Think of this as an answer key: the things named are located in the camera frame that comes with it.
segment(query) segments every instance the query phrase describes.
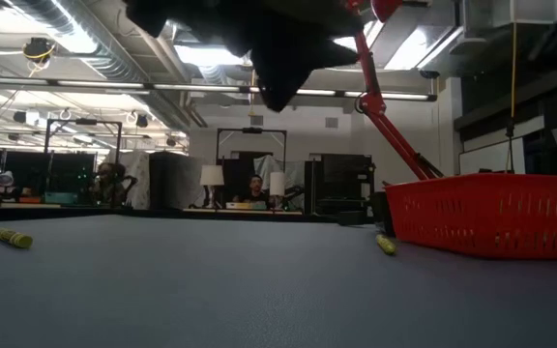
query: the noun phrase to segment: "air duct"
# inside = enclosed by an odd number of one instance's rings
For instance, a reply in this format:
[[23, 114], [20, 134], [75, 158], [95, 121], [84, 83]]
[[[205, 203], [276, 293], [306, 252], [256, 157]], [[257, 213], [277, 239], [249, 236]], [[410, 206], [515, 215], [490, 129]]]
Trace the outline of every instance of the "air duct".
[[229, 84], [222, 66], [199, 67], [199, 71], [208, 84]]
[[[101, 58], [84, 62], [113, 81], [148, 81], [147, 74], [80, 0], [5, 0], [13, 9], [43, 25], [48, 34], [73, 53]], [[190, 118], [160, 92], [132, 96], [147, 104], [168, 127], [187, 130]]]

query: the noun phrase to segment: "man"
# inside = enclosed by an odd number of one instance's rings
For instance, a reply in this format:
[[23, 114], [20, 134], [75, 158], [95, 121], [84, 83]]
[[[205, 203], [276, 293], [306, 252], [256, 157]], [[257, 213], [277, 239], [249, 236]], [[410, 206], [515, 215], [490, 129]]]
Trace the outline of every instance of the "man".
[[233, 197], [234, 202], [254, 203], [264, 202], [268, 206], [268, 193], [261, 190], [263, 179], [257, 174], [252, 175], [249, 180], [249, 191], [243, 195]]
[[[110, 204], [112, 198], [114, 206], [120, 207], [125, 203], [129, 190], [136, 184], [136, 178], [132, 176], [125, 176], [126, 167], [121, 163], [103, 162], [98, 166], [98, 180], [90, 187], [90, 192], [93, 194], [95, 202], [100, 204]], [[131, 183], [127, 188], [124, 188], [123, 181], [130, 180]]]

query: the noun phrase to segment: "gray table surface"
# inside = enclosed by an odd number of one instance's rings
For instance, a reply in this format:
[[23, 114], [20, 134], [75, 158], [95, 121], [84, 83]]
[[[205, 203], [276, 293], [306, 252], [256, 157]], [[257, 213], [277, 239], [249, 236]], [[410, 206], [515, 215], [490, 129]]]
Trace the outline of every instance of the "gray table surface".
[[557, 262], [370, 228], [76, 217], [0, 222], [0, 347], [557, 347]]

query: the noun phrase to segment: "fluorescent light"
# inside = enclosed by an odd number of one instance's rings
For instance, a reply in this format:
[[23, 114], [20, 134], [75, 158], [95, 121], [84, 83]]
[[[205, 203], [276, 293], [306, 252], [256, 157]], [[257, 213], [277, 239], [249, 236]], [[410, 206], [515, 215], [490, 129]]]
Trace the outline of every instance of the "fluorescent light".
[[442, 53], [442, 51], [444, 51], [444, 49], [446, 47], [449, 46], [449, 44], [454, 43], [454, 40], [456, 40], [456, 38], [463, 34], [463, 27], [458, 27], [454, 30], [454, 32], [446, 39], [444, 40], [443, 43], [440, 43], [440, 45], [438, 45], [432, 52], [430, 52], [425, 59], [423, 59], [423, 61], [421, 61], [421, 63], [418, 64], [418, 69], [422, 69], [424, 68], [427, 64], [429, 64], [433, 59], [435, 59], [435, 57], [437, 57], [438, 55], [440, 55], [440, 53]]
[[115, 90], [115, 89], [107, 89], [104, 90], [108, 94], [127, 94], [127, 95], [136, 95], [136, 96], [148, 96], [150, 91], [129, 91], [129, 90]]
[[299, 96], [331, 97], [335, 94], [335, 91], [300, 89], [297, 94]]
[[[0, 144], [0, 149], [43, 151], [44, 146]], [[99, 153], [99, 154], [108, 154], [109, 151], [110, 151], [109, 149], [104, 149], [104, 148], [80, 147], [80, 146], [49, 146], [48, 150], [50, 150], [50, 151], [82, 151], [82, 152], [91, 152], [91, 153]]]
[[415, 101], [426, 102], [429, 99], [428, 95], [413, 95], [403, 93], [382, 93], [382, 97], [389, 101]]
[[386, 70], [410, 70], [426, 55], [426, 35], [416, 29], [396, 51], [395, 56], [386, 65]]
[[48, 82], [38, 78], [14, 78], [0, 77], [0, 83], [4, 84], [22, 84], [22, 85], [47, 85]]
[[79, 87], [143, 88], [142, 83], [129, 83], [129, 82], [59, 81], [59, 84], [62, 86], [79, 86]]
[[375, 43], [375, 39], [377, 39], [377, 37], [379, 36], [379, 33], [382, 31], [382, 28], [384, 27], [384, 23], [382, 23], [379, 20], [375, 20], [374, 22], [375, 24], [373, 24], [373, 26], [370, 28], [370, 31], [368, 33], [366, 33], [366, 45], [371, 47], [373, 46], [373, 43]]
[[177, 91], [195, 91], [195, 92], [240, 92], [240, 87], [236, 86], [218, 86], [218, 85], [172, 85], [157, 84], [157, 89], [177, 90]]
[[[345, 92], [346, 98], [358, 98], [363, 96], [364, 92]], [[422, 94], [409, 94], [409, 93], [382, 93], [382, 97], [389, 101], [414, 101], [414, 102], [426, 102], [429, 100], [428, 95]]]
[[246, 61], [231, 54], [225, 48], [202, 48], [175, 45], [175, 51], [184, 63], [195, 64], [198, 67], [213, 67], [217, 65], [245, 65]]

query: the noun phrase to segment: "red basket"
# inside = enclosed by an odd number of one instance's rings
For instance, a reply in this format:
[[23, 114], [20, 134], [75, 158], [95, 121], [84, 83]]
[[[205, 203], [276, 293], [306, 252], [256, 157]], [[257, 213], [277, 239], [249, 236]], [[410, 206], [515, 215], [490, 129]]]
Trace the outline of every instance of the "red basket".
[[386, 191], [402, 241], [488, 258], [557, 259], [557, 177], [474, 174]]

